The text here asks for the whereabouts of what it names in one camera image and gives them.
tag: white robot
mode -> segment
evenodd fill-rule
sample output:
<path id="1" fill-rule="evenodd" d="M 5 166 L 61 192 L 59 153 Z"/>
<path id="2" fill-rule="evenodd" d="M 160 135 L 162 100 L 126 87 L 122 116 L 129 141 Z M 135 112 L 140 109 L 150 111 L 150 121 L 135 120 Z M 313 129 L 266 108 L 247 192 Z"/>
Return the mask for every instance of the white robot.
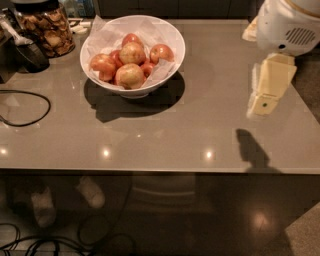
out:
<path id="1" fill-rule="evenodd" d="M 247 112 L 250 119 L 263 119 L 290 86 L 297 70 L 295 57 L 320 41 L 320 0 L 265 0 L 242 38 L 256 41 L 268 54 L 253 68 Z"/>

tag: table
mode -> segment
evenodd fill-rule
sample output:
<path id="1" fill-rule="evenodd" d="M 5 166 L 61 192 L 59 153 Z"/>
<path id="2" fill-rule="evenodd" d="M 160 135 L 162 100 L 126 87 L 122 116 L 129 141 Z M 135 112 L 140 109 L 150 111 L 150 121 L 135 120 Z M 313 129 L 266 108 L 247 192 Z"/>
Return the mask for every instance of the table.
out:
<path id="1" fill-rule="evenodd" d="M 146 98 L 112 95 L 86 78 L 79 53 L 87 35 L 75 35 L 75 50 L 47 70 L 16 73 L 1 85 L 41 93 L 53 107 L 30 127 L 0 124 L 0 168 L 319 174 L 320 127 L 293 86 L 266 120 L 246 118 L 251 69 L 265 58 L 241 39 L 247 21 L 169 22 L 185 39 L 185 60 Z M 19 120 L 46 108 L 18 95 L 0 102 L 1 113 Z"/>

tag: dark floor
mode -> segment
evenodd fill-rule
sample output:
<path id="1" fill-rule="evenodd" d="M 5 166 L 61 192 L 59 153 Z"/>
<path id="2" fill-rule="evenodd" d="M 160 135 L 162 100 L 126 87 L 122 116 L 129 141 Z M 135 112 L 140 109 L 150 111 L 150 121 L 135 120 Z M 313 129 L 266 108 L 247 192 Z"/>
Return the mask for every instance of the dark floor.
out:
<path id="1" fill-rule="evenodd" d="M 320 176 L 128 174 L 93 177 L 106 196 L 94 210 L 69 186 L 75 178 L 43 177 L 58 209 L 47 229 L 36 227 L 27 198 L 9 206 L 2 198 L 0 246 L 21 241 L 1 249 L 32 255 L 28 248 L 39 245 L 46 255 L 59 244 L 59 255 L 252 255 L 320 199 Z"/>

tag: black cable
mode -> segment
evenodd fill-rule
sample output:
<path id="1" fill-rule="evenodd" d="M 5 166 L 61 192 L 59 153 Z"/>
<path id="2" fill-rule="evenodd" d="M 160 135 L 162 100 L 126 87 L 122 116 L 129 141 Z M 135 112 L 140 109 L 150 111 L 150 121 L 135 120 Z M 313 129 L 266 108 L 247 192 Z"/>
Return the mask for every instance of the black cable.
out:
<path id="1" fill-rule="evenodd" d="M 27 92 L 27 91 L 21 91 L 21 90 L 0 90 L 0 93 L 1 94 L 7 94 L 7 93 L 20 93 L 20 94 L 28 94 L 28 95 L 32 95 L 32 96 L 36 96 L 36 97 L 39 97 L 39 98 L 42 98 L 44 99 L 47 103 L 48 103 L 48 109 L 47 111 L 38 119 L 34 120 L 34 121 L 31 121 L 31 122 L 28 122 L 28 123 L 24 123 L 24 124 L 15 124 L 15 123 L 12 123 L 8 120 L 6 120 L 3 116 L 0 115 L 0 121 L 3 122 L 4 124 L 6 125 L 9 125 L 9 126 L 13 126 L 13 127 L 24 127 L 24 126 L 28 126 L 28 125 L 32 125 L 38 121 L 40 121 L 41 119 L 43 119 L 50 111 L 51 109 L 51 102 L 50 100 L 41 95 L 41 94 L 38 94 L 38 93 L 34 93 L 34 92 Z"/>

